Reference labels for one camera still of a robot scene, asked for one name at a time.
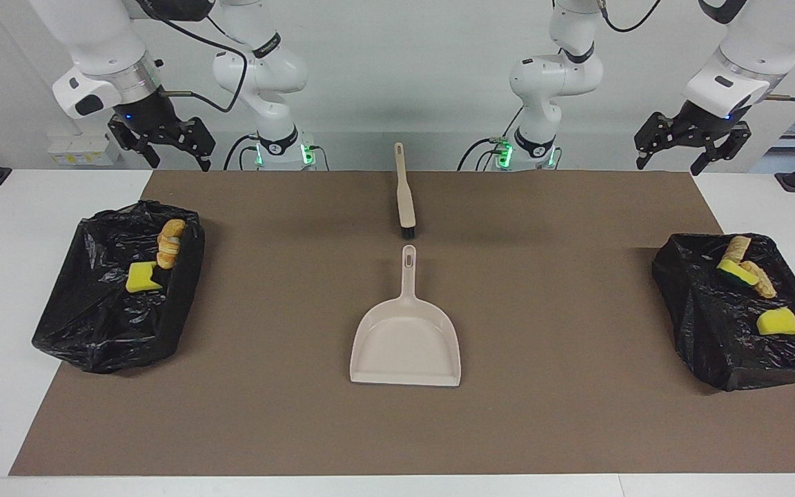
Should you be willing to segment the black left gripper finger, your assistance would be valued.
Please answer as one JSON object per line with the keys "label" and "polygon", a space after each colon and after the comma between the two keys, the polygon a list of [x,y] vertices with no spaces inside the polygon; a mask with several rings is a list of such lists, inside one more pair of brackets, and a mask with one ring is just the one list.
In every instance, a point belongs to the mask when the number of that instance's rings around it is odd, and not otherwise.
{"label": "black left gripper finger", "polygon": [[653,155],[674,148],[674,120],[662,113],[653,113],[634,135],[634,145],[638,154],[636,167],[643,170]]}
{"label": "black left gripper finger", "polygon": [[691,164],[691,175],[697,176],[713,162],[720,160],[729,161],[735,158],[745,142],[751,135],[751,130],[747,122],[739,122],[729,130],[728,135],[722,144],[716,145],[713,139],[705,133],[704,151],[698,156],[697,160]]}

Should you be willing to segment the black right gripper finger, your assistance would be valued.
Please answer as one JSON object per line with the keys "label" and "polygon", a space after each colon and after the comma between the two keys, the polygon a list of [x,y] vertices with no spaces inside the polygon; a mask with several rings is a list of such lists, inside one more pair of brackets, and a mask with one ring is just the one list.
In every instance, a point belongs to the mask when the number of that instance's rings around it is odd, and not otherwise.
{"label": "black right gripper finger", "polygon": [[201,117],[179,122],[179,149],[192,155],[202,172],[210,170],[210,156],[216,145]]}
{"label": "black right gripper finger", "polygon": [[122,150],[133,151],[141,155],[152,169],[158,168],[160,157],[157,152],[155,152],[154,148],[149,145],[148,136],[142,134],[140,136],[136,135],[136,133],[133,132],[132,129],[129,129],[126,123],[120,119],[109,119],[108,130],[110,130],[110,134],[115,138],[115,141]]}

